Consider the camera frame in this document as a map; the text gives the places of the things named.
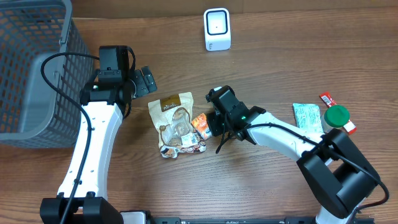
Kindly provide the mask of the orange white snack packet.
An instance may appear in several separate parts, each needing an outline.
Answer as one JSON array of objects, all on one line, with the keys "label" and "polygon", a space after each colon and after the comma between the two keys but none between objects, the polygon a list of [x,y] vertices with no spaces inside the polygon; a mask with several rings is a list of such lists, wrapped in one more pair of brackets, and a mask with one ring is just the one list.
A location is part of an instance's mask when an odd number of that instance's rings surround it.
[{"label": "orange white snack packet", "polygon": [[212,133],[208,125],[205,113],[199,114],[196,118],[192,120],[191,124],[204,140],[212,137]]}]

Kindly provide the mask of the white snack wrapper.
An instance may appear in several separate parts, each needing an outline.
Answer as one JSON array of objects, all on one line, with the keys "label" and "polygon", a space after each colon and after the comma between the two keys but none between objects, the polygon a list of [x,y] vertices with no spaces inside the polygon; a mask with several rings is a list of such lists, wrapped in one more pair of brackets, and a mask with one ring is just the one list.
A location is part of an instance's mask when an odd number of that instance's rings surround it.
[{"label": "white snack wrapper", "polygon": [[148,108],[158,132],[162,157],[175,159],[181,153],[206,151],[205,140],[192,126],[193,95],[190,92],[151,101]]}]

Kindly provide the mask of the teal tissue packet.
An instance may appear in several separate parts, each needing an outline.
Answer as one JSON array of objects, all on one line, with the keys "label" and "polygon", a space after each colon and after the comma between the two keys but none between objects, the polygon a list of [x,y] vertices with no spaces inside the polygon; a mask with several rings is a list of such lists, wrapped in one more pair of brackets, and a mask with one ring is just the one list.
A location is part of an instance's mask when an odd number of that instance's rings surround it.
[{"label": "teal tissue packet", "polygon": [[311,133],[323,133],[318,105],[294,103],[292,107],[298,128]]}]

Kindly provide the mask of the red snack bar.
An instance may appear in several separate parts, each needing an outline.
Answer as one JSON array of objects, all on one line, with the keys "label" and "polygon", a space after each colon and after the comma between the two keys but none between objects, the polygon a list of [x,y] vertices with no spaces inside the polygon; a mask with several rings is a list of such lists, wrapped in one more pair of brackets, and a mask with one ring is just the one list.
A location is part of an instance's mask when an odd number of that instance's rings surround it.
[{"label": "red snack bar", "polygon": [[[326,104],[326,106],[329,108],[333,105],[338,105],[336,101],[331,97],[330,93],[324,92],[320,95],[321,100]],[[349,119],[348,123],[342,127],[348,134],[354,134],[357,130],[357,127],[354,125],[354,123]]]}]

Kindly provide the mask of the green lid jar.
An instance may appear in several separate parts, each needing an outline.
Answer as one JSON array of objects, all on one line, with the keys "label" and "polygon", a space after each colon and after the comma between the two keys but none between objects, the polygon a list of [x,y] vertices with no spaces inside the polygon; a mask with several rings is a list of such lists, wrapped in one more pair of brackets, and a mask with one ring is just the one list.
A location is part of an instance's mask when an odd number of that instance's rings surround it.
[{"label": "green lid jar", "polygon": [[333,128],[339,129],[348,123],[349,111],[341,105],[329,107],[321,116],[321,125],[324,133],[330,132]]}]

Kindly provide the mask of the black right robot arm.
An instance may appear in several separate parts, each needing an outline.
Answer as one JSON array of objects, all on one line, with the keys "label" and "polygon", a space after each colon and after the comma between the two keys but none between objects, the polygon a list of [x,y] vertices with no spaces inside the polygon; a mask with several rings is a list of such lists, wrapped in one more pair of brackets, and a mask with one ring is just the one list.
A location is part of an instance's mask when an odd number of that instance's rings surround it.
[{"label": "black right robot arm", "polygon": [[207,116],[221,145],[235,138],[265,146],[295,161],[321,205],[315,223],[353,223],[364,199],[381,184],[379,174],[347,134],[339,129],[310,133],[285,123],[258,106],[248,108],[226,85],[206,96]]}]

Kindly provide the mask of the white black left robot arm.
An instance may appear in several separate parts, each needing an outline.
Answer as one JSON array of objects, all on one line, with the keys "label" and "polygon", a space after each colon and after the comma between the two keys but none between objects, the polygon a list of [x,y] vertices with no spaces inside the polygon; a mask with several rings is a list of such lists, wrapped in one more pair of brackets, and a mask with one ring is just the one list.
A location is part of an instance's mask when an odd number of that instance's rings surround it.
[{"label": "white black left robot arm", "polygon": [[121,212],[107,200],[107,179],[114,140],[132,101],[157,90],[149,67],[136,69],[136,56],[125,45],[99,48],[100,68],[74,100],[45,83],[81,113],[72,160],[55,198],[43,199],[44,223],[124,223]]}]

